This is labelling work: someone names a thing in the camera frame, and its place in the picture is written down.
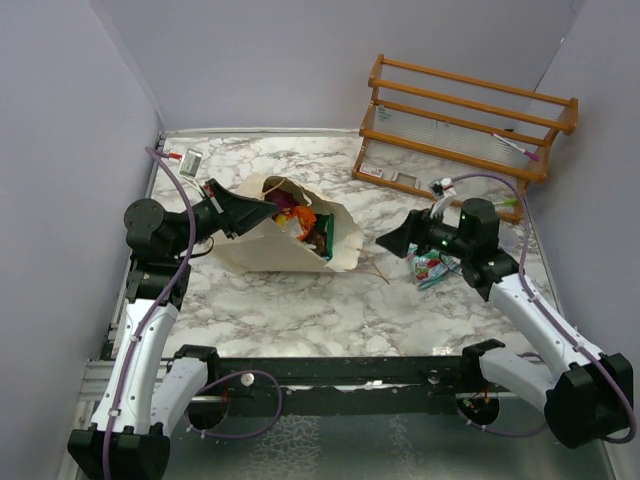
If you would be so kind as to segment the teal candy bag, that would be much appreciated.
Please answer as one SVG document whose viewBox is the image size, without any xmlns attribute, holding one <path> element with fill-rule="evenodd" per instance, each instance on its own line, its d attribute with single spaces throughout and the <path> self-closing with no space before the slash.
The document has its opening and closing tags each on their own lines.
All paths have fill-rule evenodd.
<svg viewBox="0 0 640 480">
<path fill-rule="evenodd" d="M 448 275 L 462 275 L 461 265 L 453 257 L 435 249 L 419 255 L 418 246 L 413 243 L 409 245 L 407 261 L 418 290 L 426 290 Z"/>
</svg>

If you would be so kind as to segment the orange snack bag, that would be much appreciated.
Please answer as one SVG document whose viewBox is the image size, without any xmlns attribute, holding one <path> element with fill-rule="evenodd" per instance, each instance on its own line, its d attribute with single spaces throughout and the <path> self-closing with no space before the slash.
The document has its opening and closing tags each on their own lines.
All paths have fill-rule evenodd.
<svg viewBox="0 0 640 480">
<path fill-rule="evenodd" d="M 289 209 L 285 217 L 285 231 L 299 241 L 307 238 L 317 221 L 313 210 L 302 205 Z"/>
</svg>

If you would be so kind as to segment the green crisps bag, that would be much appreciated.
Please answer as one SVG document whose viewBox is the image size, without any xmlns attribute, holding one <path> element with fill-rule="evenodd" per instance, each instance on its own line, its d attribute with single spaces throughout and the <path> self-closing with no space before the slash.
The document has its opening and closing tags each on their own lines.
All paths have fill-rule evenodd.
<svg viewBox="0 0 640 480">
<path fill-rule="evenodd" d="M 334 225 L 333 214 L 321 214 L 319 216 L 318 226 L 324 235 L 324 254 L 322 257 L 326 261 L 330 261 L 333 258 Z"/>
</svg>

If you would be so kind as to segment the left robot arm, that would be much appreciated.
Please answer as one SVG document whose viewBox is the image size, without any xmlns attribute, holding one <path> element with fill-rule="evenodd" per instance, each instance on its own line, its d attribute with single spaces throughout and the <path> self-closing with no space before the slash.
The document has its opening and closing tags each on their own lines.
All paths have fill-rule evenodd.
<svg viewBox="0 0 640 480">
<path fill-rule="evenodd" d="M 132 266 L 126 282 L 125 327 L 102 399 L 86 429 L 71 432 L 67 449 L 89 479 L 160 479 L 170 437 L 196 393 L 220 385 L 210 347 L 187 346 L 164 378 L 164 346 L 188 288 L 194 246 L 223 232 L 235 239 L 272 217 L 276 204 L 232 193 L 216 180 L 181 213 L 143 198 L 125 212 Z"/>
</svg>

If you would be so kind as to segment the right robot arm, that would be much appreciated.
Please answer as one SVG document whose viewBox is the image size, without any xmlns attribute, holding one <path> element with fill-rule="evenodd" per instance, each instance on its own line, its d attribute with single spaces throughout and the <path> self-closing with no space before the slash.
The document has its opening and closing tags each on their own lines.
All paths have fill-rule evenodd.
<svg viewBox="0 0 640 480">
<path fill-rule="evenodd" d="M 522 263 L 500 247 L 499 226 L 494 205 L 471 198 L 455 226 L 434 208 L 413 210 L 376 243 L 399 258 L 436 250 L 458 259 L 465 282 L 518 327 L 542 360 L 534 364 L 497 340 L 466 347 L 459 378 L 467 389 L 506 388 L 540 411 L 568 448 L 633 440 L 631 363 L 586 340 L 533 288 Z"/>
</svg>

